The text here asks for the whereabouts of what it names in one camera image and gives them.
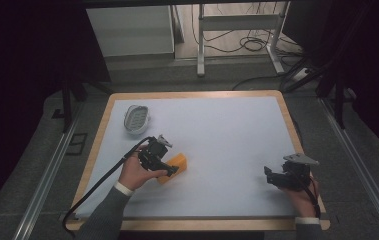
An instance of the orange object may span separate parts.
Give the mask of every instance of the orange object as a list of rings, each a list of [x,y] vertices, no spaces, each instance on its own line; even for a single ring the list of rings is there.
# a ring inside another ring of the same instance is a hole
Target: orange object
[[[166,163],[170,166],[177,166],[177,167],[179,167],[179,169],[177,170],[177,172],[175,174],[171,175],[170,177],[162,176],[162,177],[157,178],[157,181],[160,184],[164,184],[164,183],[168,182],[170,179],[174,178],[179,173],[185,171],[187,168],[186,157],[182,153],[177,154],[172,159],[168,160]]]

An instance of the dark background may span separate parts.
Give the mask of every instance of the dark background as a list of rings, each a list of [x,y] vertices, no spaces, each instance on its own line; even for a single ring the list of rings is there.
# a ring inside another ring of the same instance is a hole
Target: dark background
[[[0,1],[0,188],[63,80],[110,81],[81,7]]]
[[[321,8],[326,14],[310,11],[314,14],[304,21],[307,26],[303,29],[308,30],[307,36],[314,36],[315,42],[305,48],[314,48],[340,31],[324,54],[315,59],[318,65],[331,57],[343,36],[346,16],[355,11],[357,3],[330,1]],[[295,17],[295,22],[303,21]],[[346,76],[346,86],[357,95],[355,110],[379,137],[379,2],[355,35],[343,66],[340,70]],[[0,0],[0,188],[30,141],[44,100],[61,89],[63,78],[59,76],[80,82],[76,75],[82,74],[109,81],[84,8]]]

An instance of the metal stand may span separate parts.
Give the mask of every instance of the metal stand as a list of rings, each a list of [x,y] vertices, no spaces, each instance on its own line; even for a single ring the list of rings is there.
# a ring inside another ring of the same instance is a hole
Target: metal stand
[[[279,14],[264,15],[232,15],[232,16],[204,16],[204,4],[199,5],[199,44],[198,44],[198,76],[205,75],[205,54],[204,54],[204,31],[226,31],[226,30],[260,30],[274,29],[275,32],[270,44],[267,45],[267,52],[273,62],[277,74],[283,74],[284,70],[276,54],[276,44],[279,40],[285,20],[286,10],[289,2],[285,2]]]

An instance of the floor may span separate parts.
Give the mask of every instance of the floor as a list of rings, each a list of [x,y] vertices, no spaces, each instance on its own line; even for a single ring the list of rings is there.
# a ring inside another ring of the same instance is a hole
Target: floor
[[[231,9],[246,13],[253,11],[255,7],[258,8],[258,4],[248,4],[240,8],[232,6]],[[182,14],[186,14],[185,19],[191,19],[189,18],[191,15],[188,15],[191,7],[184,6],[183,8],[185,9],[182,9]],[[262,4],[260,12],[270,13],[273,8],[274,3],[267,3],[265,7]],[[207,10],[209,14],[221,14],[221,12],[228,14],[228,10],[221,4],[208,6],[206,12]],[[238,86],[236,90],[241,91],[279,89],[281,79],[270,77],[275,72],[266,53],[252,53],[246,49],[230,55],[206,49],[206,55],[214,58],[207,61],[206,76],[198,78],[194,59],[196,44],[189,27],[184,27],[187,40],[185,44],[192,41],[192,45],[184,47],[176,45],[176,60],[145,59],[142,62],[134,60],[124,63],[107,61],[112,79],[107,86],[117,92],[230,91],[234,90],[236,85]],[[246,34],[236,35],[233,40],[219,38],[222,45],[218,43],[215,45],[215,41],[209,44],[223,49],[237,48],[239,39]],[[206,38],[214,36],[218,35],[207,35]],[[287,43],[279,41],[279,44],[282,44],[278,46],[283,49],[283,45]],[[287,51],[299,51],[296,45],[289,44],[287,47]],[[296,59],[289,62],[291,65],[296,62]],[[343,142],[332,125],[331,118],[315,97],[316,84],[317,82],[312,82],[293,93],[285,94],[284,97],[292,114],[291,117],[298,125],[305,153],[320,160],[320,166],[315,167],[313,173],[321,183],[321,195],[331,220],[331,228],[325,232],[325,239],[379,239],[379,204],[376,203],[373,194],[369,191],[367,181],[361,178],[361,172],[357,171],[355,162],[344,148]],[[89,92],[89,98],[83,104],[75,133],[87,134],[86,145],[80,155],[73,154],[75,153],[73,146],[66,149],[69,154],[65,154],[58,166],[58,172],[54,176],[45,201],[41,203],[40,214],[34,219],[28,239],[69,239],[61,228],[60,218],[70,207],[108,100],[108,96],[99,89],[92,86],[85,87]],[[53,112],[60,109],[61,105],[60,93],[46,99],[44,115],[39,126],[19,164],[0,192],[0,239],[13,238],[37,189],[40,177],[48,167],[63,137],[62,120],[52,119]],[[344,106],[344,119],[346,133],[356,146],[356,151],[368,171],[367,179],[373,180],[372,183],[375,183],[379,191],[379,139],[358,118],[350,103]],[[241,237],[241,235],[232,236],[233,239]],[[245,239],[258,239],[256,238],[258,236],[252,234]],[[294,232],[270,231],[265,233],[265,239],[294,239]]]

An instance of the black curtain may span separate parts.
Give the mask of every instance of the black curtain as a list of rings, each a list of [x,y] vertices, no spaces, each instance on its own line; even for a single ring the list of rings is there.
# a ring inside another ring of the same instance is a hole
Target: black curtain
[[[110,81],[82,6],[0,0],[0,188],[61,78]]]

